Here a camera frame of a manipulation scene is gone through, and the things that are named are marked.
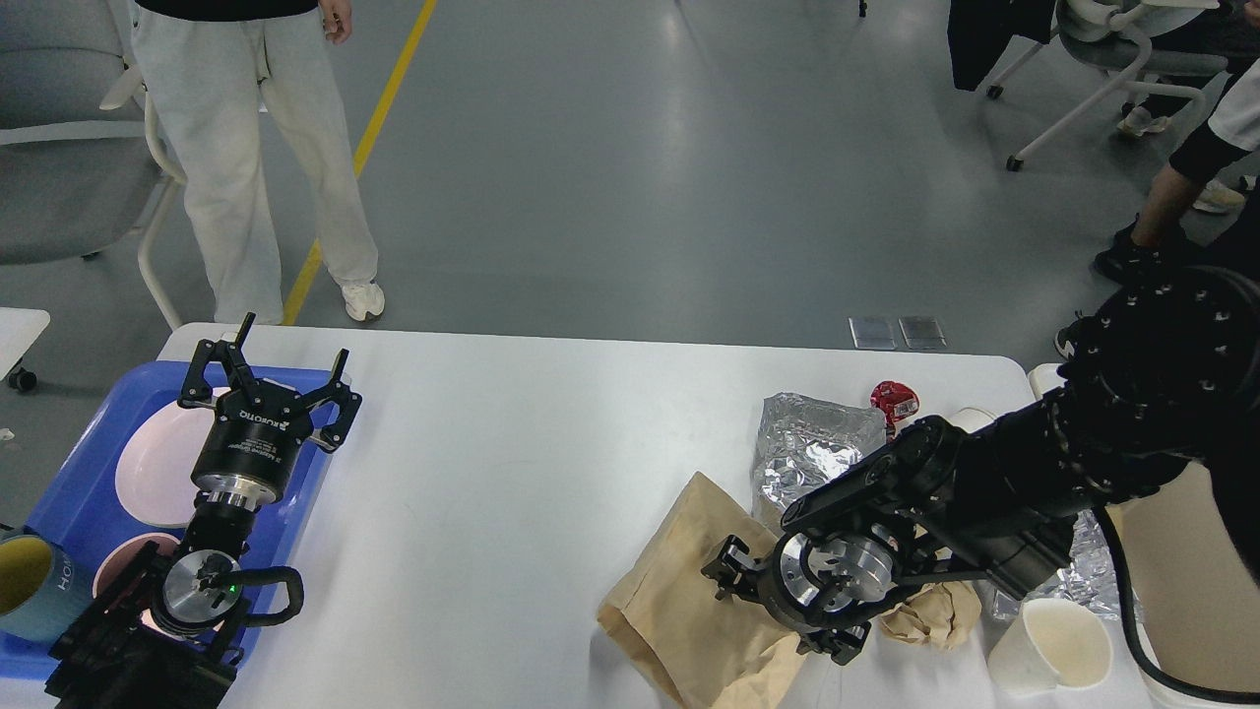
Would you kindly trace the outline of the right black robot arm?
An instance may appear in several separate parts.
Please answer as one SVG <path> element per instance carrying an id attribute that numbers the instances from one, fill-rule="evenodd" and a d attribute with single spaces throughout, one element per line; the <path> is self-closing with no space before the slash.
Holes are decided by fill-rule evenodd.
<path id="1" fill-rule="evenodd" d="M 1068 564 L 1079 513 L 1147 497 L 1196 461 L 1257 576 L 1257 283 L 1194 264 L 1121 287 L 1079 322 L 1063 383 L 976 432 L 914 422 L 793 502 L 753 557 L 724 538 L 702 573 L 845 665 L 869 620 L 937 582 L 1016 598 Z"/>

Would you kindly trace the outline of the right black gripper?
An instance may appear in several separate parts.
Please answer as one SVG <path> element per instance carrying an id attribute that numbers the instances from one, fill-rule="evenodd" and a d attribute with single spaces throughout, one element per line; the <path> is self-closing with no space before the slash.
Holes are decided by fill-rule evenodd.
<path id="1" fill-rule="evenodd" d="M 891 528 L 840 531 L 828 542 L 784 534 L 757 553 L 727 535 L 701 573 L 716 586 L 716 601 L 760 603 L 779 625 L 801 633 L 799 655 L 827 655 L 845 666 L 866 646 L 866 620 L 902 601 L 895 582 L 901 552 Z"/>

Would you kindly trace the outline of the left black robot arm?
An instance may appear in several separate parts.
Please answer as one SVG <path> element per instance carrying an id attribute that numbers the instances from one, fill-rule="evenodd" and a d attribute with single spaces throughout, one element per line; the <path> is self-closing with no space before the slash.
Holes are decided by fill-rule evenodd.
<path id="1" fill-rule="evenodd" d="M 220 706 L 243 633 L 301 612 L 286 547 L 249 539 L 287 497 L 305 450 L 341 448 L 363 399 L 344 380 L 346 350 L 311 390 L 257 375 L 243 353 L 253 320 L 195 346 L 175 404 L 210 422 L 188 474 L 188 524 L 173 552 L 142 544 L 50 645 L 45 690 L 58 706 Z"/>

